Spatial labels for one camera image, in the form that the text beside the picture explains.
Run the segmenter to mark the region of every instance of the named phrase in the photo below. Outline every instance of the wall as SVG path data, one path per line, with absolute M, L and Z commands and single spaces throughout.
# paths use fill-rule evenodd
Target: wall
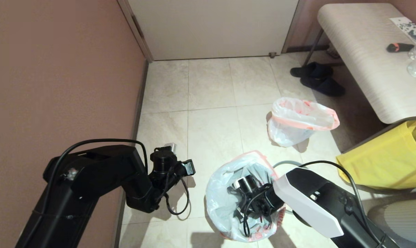
M 327 3 L 391 3 L 416 23 L 416 0 L 300 0 L 294 16 L 296 22 L 292 23 L 285 47 L 304 47 L 313 44 L 320 30 L 317 21 L 318 10 Z M 323 35 L 319 44 L 328 43 L 329 40 Z
M 52 157 L 132 137 L 143 66 L 116 0 L 0 1 L 0 248 L 14 247 Z M 80 247 L 112 245 L 120 193 L 101 198 Z

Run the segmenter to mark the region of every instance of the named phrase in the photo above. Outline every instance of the door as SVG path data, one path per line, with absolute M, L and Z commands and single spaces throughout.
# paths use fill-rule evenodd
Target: door
M 129 0 L 155 60 L 279 54 L 298 0 Z

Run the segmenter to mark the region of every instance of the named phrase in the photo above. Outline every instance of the white table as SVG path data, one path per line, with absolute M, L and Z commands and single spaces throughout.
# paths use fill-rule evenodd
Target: white table
M 407 72 L 411 60 L 406 52 L 386 51 L 390 43 L 412 44 L 389 20 L 402 16 L 389 3 L 326 4 L 318 12 L 322 31 L 316 42 L 324 31 L 386 124 L 416 118 L 416 78 Z

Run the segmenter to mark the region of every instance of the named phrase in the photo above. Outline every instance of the black slipper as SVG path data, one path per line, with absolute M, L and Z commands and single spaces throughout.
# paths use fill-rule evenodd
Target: black slipper
M 300 79 L 302 85 L 309 87 L 315 91 L 330 97 L 340 97 L 345 94 L 345 88 L 339 85 L 331 77 L 317 80 L 311 77 L 302 77 Z
M 310 77 L 322 79 L 331 76 L 334 73 L 334 70 L 330 66 L 312 62 L 303 67 L 292 68 L 290 73 L 292 76 L 298 78 Z

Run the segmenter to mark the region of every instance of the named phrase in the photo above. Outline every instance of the baseboard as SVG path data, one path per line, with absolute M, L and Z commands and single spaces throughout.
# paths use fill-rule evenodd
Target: baseboard
M 329 45 L 317 45 L 315 47 L 315 51 L 320 51 L 320 50 L 327 50 L 329 48 Z M 312 49 L 311 45 L 306 45 L 306 46 L 293 46 L 293 47 L 288 47 L 286 49 L 286 53 L 288 52 L 309 52 Z
M 148 74 L 148 65 L 149 62 L 145 60 L 145 65 L 143 67 L 143 74 L 142 74 L 142 84 L 140 86 L 139 94 L 137 95 L 136 101 L 136 112 L 135 112 L 135 119 L 134 119 L 134 128 L 132 137 L 135 140 L 137 138 L 137 131 L 139 130 L 139 122 L 140 122 L 140 112 L 142 111 L 142 103 L 143 103 L 143 95 L 145 93 L 145 85 L 146 85 L 146 75 Z M 125 191 L 122 190 L 120 199 L 119 199 L 119 214 L 118 214 L 118 222 L 116 224 L 116 230 L 113 240 L 113 247 L 119 248 L 119 240 L 121 239 L 121 227 L 122 227 L 122 219 L 124 218 L 124 210 L 125 210 Z

